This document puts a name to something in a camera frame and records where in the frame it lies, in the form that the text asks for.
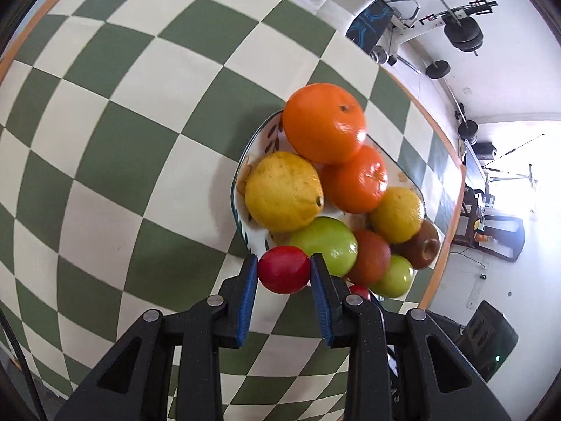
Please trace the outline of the red tomato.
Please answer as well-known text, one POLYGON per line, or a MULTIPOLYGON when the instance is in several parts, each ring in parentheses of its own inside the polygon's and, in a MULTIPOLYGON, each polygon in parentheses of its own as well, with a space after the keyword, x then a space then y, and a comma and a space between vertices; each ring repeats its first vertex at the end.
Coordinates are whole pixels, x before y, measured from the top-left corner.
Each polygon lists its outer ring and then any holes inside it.
POLYGON ((352 284, 352 285, 349 286, 349 290, 352 294, 360 295, 362 298, 364 298, 366 300, 371 299, 371 293, 370 293, 369 289, 364 285, 352 284))
POLYGON ((310 281, 309 256, 295 246, 282 245, 268 250, 258 263, 262 285, 279 295, 292 295, 310 281))

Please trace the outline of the large green apple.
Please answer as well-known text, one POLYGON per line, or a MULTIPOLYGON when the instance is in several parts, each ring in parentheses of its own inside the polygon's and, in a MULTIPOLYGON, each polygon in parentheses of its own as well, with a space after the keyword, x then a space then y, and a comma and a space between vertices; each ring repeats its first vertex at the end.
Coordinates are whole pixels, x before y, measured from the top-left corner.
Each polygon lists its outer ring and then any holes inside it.
POLYGON ((339 278, 350 272, 358 257, 358 241, 353 232, 330 217, 315 218, 292 233, 286 244, 298 247, 307 256, 321 254, 329 273, 339 278))

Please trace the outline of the dark orange fruit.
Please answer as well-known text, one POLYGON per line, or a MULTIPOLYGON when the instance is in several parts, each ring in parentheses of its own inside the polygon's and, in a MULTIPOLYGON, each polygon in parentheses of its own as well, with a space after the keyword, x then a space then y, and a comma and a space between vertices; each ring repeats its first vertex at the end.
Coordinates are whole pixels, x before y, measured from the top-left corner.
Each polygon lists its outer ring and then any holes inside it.
POLYGON ((383 237, 369 229, 359 229, 354 236, 358 243, 358 255, 346 277, 355 284, 377 283, 389 268, 390 246, 383 237))

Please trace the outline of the small green apple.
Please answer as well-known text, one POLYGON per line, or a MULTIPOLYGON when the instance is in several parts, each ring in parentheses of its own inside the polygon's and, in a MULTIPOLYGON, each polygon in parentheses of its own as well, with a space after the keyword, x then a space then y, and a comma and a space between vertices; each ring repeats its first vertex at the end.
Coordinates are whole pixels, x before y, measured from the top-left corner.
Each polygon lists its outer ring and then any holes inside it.
POLYGON ((369 284, 368 288, 384 298, 395 299, 409 291, 413 279, 414 269, 409 260, 393 255, 385 275, 379 281, 369 284))

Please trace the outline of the yellow lemon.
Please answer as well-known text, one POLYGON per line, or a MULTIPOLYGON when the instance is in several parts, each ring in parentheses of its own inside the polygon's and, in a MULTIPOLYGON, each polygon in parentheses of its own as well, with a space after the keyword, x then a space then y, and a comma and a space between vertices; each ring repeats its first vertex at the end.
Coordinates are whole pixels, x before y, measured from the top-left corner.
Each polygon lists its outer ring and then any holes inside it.
POLYGON ((244 201, 252 218, 272 233, 305 227, 323 210, 322 183, 314 165, 278 151, 263 158, 245 184, 244 201))

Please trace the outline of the brown red apple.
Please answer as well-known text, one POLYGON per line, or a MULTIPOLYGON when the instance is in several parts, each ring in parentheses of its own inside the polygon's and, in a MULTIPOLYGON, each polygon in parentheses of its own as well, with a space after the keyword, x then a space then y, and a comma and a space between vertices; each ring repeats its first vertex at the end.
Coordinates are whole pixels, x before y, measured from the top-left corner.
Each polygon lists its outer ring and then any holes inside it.
POLYGON ((421 227, 410 240, 391 245, 392 253, 403 256, 415 270, 426 269, 437 258, 440 250, 440 239, 437 228, 425 219, 421 227))

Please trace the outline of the small yellow orange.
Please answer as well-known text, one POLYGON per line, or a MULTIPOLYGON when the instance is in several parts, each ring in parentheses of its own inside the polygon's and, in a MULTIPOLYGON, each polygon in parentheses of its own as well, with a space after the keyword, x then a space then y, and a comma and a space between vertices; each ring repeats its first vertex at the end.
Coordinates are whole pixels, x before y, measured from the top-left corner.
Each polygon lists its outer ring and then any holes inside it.
POLYGON ((372 229, 388 244, 405 243, 420 230, 425 208, 418 194, 405 187, 389 187, 369 214, 372 229))

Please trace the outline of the small orange mandarin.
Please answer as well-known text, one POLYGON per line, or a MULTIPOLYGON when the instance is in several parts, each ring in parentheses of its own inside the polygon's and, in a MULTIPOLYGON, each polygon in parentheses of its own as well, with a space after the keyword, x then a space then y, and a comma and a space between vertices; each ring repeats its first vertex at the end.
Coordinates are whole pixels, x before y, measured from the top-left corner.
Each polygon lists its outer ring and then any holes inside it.
POLYGON ((383 158, 371 146, 362 146, 349 162, 324 165, 320 180, 326 200, 339 210, 351 214, 373 211, 388 187, 383 158))

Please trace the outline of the large orange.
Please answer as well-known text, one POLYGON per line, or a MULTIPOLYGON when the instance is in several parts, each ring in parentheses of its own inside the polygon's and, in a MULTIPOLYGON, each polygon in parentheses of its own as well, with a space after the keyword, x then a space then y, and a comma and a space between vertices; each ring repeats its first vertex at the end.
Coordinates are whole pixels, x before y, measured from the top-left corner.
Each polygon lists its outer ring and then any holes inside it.
POLYGON ((296 153, 319 165, 349 162, 367 131, 357 99, 329 83, 307 85, 293 93, 282 110, 282 126, 296 153))

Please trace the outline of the floral oval plate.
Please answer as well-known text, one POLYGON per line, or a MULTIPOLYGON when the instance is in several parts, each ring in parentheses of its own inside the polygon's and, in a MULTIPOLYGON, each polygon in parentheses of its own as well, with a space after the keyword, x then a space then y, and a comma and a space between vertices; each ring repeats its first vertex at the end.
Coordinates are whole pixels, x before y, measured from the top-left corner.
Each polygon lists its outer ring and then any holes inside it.
POLYGON ((320 142, 335 149, 334 162, 306 159, 293 146, 313 133, 277 111, 251 136, 232 181, 231 208, 248 251, 257 256, 294 246, 323 256, 344 278, 360 253, 356 233, 369 229, 390 248, 414 237, 427 218, 420 187, 359 128, 320 142))

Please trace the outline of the green checkered tablecloth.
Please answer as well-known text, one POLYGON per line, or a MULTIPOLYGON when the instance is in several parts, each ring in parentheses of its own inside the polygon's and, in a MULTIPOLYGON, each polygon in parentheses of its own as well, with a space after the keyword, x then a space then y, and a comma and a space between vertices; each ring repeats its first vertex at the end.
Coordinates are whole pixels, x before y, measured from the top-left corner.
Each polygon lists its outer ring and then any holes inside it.
POLYGON ((245 256, 230 185, 298 88, 333 83, 446 234, 461 172, 442 133, 290 0, 59 0, 1 84, 1 307, 69 397, 147 309, 188 309, 245 256))

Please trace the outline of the floor barbell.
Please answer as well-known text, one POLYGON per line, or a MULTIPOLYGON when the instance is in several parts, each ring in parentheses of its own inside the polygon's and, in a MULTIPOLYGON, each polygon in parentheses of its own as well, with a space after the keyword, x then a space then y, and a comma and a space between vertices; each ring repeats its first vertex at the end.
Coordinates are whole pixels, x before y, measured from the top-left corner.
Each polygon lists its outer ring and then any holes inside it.
POLYGON ((474 145, 477 142, 478 124, 469 120, 465 115, 463 103, 457 100, 454 91, 446 81, 445 77, 451 72, 450 64, 444 60, 437 60, 427 65, 425 74, 432 80, 437 80, 448 91, 449 96, 452 98, 455 111, 454 115, 459 122, 457 134, 463 142, 468 142, 474 145))

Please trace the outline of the black blue exercise board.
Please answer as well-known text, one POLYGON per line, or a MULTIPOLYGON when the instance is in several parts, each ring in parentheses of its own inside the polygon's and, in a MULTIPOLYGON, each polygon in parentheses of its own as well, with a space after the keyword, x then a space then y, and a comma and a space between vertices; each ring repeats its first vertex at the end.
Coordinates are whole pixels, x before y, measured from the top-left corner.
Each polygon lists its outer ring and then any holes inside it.
POLYGON ((376 0, 351 23, 346 37, 369 54, 390 25, 394 10, 384 1, 376 0))

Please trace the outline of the white weight rack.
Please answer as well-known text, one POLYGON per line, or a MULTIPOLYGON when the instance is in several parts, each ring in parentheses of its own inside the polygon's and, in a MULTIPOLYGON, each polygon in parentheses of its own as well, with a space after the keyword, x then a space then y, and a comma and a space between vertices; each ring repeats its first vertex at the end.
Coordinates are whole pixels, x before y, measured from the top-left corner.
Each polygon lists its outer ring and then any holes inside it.
MULTIPOLYGON (((390 63, 393 65, 398 61, 398 48, 400 45, 434 31, 437 28, 444 29, 445 27, 443 17, 447 15, 446 9, 443 12, 432 13, 419 18, 418 12, 420 11, 420 5, 417 1, 389 0, 389 3, 398 2, 415 2, 417 6, 415 7, 414 14, 409 18, 404 18, 396 9, 394 10, 394 15, 388 27, 390 32, 388 47, 384 48, 378 43, 369 53, 378 64, 390 63)), ((497 6, 498 3, 494 0, 474 0, 466 5, 460 5, 452 9, 459 18, 466 16, 474 18, 474 16, 477 15, 492 14, 493 9, 497 6)))

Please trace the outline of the barbell on rack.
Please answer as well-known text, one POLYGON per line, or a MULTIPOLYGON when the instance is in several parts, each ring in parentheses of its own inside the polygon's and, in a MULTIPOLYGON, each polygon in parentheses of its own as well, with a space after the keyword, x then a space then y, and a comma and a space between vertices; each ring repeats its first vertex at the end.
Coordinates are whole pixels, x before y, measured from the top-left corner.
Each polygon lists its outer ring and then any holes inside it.
POLYGON ((439 1, 447 12, 443 20, 445 22, 444 33, 448 40, 460 51, 476 54, 476 51, 483 45, 483 32, 477 21, 470 16, 459 18, 445 0, 439 1))

